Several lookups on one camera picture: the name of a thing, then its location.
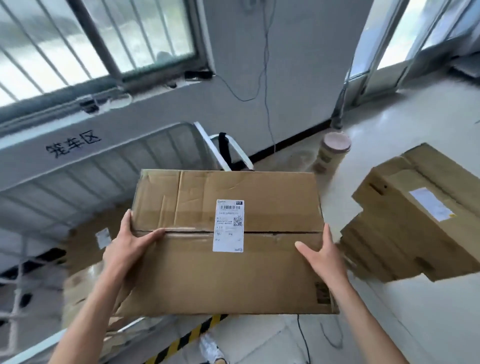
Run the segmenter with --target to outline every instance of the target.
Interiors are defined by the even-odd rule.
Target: bucket
[[[344,133],[330,132],[320,143],[314,169],[318,172],[335,171],[352,147],[352,140]]]

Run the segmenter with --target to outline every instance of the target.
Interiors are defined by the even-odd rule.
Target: person's left arm
[[[108,321],[127,272],[147,246],[165,234],[164,229],[158,229],[136,238],[130,231],[131,217],[132,213],[128,210],[121,221],[118,236],[103,254],[104,270],[55,348],[49,364],[91,364],[98,361]]]

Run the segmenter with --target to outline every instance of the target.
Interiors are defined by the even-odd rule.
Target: black strap
[[[226,137],[226,133],[218,134],[218,150],[220,151],[220,155],[222,158],[227,162],[228,166],[232,168],[232,157],[230,156],[230,149],[228,148],[228,139]]]

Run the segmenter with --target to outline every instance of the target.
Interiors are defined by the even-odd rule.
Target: person's left hand
[[[120,231],[103,253],[105,269],[115,269],[124,277],[133,264],[145,253],[155,240],[163,238],[165,229],[157,229],[140,238],[130,230],[132,211],[127,210],[120,224]]]

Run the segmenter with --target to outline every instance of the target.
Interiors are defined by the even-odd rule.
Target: forearm
[[[58,343],[49,364],[90,364],[98,361],[123,275],[115,267],[104,270]]]
[[[408,364],[350,283],[332,289],[368,364]]]

